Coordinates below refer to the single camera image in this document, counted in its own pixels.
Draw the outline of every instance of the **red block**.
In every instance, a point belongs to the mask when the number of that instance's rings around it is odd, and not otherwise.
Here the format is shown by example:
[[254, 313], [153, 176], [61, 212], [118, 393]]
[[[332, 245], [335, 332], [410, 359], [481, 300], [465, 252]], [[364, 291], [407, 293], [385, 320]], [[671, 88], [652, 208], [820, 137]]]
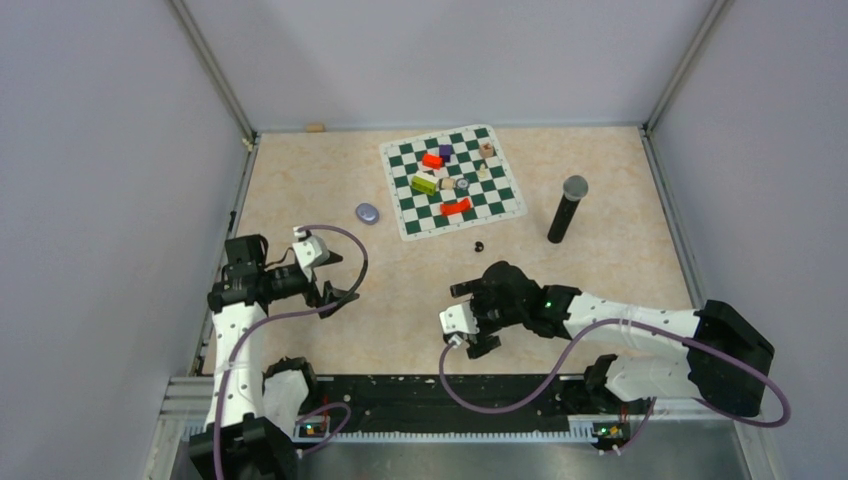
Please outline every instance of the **red block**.
[[443, 203], [441, 208], [442, 215], [444, 216], [467, 212], [468, 210], [471, 210], [471, 200], [468, 197], [465, 197], [459, 203], [452, 203], [450, 205]]
[[424, 157], [421, 158], [421, 163], [425, 167], [434, 168], [436, 170], [442, 168], [442, 165], [444, 165], [444, 163], [442, 162], [442, 157], [430, 155], [429, 153], [424, 154]]

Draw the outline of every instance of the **blue oval object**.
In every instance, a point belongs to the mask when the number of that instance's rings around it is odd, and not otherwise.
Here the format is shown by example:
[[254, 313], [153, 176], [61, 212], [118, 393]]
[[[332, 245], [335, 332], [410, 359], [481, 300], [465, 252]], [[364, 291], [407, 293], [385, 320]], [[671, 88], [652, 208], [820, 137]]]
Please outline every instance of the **blue oval object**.
[[370, 203], [360, 203], [356, 207], [356, 218], [362, 220], [362, 223], [374, 225], [380, 220], [380, 212]]

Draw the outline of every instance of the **wall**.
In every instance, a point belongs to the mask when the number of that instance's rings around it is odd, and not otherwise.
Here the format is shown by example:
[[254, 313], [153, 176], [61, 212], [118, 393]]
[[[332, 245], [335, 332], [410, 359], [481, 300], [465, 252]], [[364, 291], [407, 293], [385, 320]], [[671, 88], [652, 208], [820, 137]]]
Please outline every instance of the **wall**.
[[190, 0], [258, 130], [641, 123], [711, 0]]
[[0, 478], [139, 478], [244, 164], [165, 2], [4, 3]]
[[789, 478], [848, 466], [846, 18], [835, 0], [736, 2], [656, 135], [708, 295], [775, 345]]

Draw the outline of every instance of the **green and white checkered mat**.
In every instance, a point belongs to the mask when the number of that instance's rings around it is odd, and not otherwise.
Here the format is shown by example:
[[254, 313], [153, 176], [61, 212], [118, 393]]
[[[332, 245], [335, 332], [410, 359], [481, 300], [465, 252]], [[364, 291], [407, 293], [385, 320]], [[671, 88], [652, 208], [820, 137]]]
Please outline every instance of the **green and white checkered mat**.
[[[484, 143], [491, 143], [495, 148], [494, 156], [485, 160], [478, 151]], [[425, 153], [438, 155], [439, 145], [448, 144], [453, 146], [453, 155], [445, 166], [432, 170], [421, 164]], [[384, 143], [380, 145], [380, 156], [389, 182], [395, 220], [405, 241], [434, 237], [527, 213], [509, 162], [489, 125], [469, 125]], [[488, 167], [489, 175], [478, 179], [477, 171], [483, 165]], [[469, 182], [468, 189], [440, 190], [435, 195], [418, 192], [411, 188], [410, 183], [419, 170], [437, 178], [465, 178]], [[471, 210], [442, 216], [442, 203], [452, 203], [464, 197], [471, 198]]]

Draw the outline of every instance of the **beige tabletop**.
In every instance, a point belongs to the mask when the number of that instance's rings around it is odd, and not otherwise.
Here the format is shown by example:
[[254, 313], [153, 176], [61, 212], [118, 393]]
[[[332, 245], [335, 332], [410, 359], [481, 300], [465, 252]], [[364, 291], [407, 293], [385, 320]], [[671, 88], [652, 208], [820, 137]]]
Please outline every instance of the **beige tabletop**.
[[[478, 278], [498, 260], [520, 267], [539, 285], [579, 287], [595, 295], [648, 307], [690, 308], [680, 265], [639, 134], [634, 127], [496, 129], [528, 206], [511, 220], [404, 242], [394, 220], [378, 146], [425, 131], [262, 135], [239, 235], [261, 233], [269, 261], [293, 241], [297, 225], [348, 229], [366, 245], [370, 268], [362, 297], [327, 319], [281, 320], [264, 336], [265, 364], [304, 356], [316, 372], [433, 374], [444, 348], [439, 312], [458, 303], [448, 287]], [[545, 238], [562, 182], [580, 174], [589, 195], [565, 240]], [[382, 218], [373, 226], [354, 209], [368, 202]], [[320, 234], [345, 261], [317, 269], [319, 284], [347, 288], [361, 255], [346, 238]], [[481, 241], [485, 250], [474, 251]], [[271, 313], [305, 308], [300, 297], [276, 302]], [[567, 341], [543, 339], [520, 325], [500, 334], [503, 346], [478, 360], [448, 357], [452, 373], [541, 373]], [[214, 341], [204, 369], [214, 369]], [[585, 341], [563, 372], [582, 372], [598, 355], [620, 347]]]

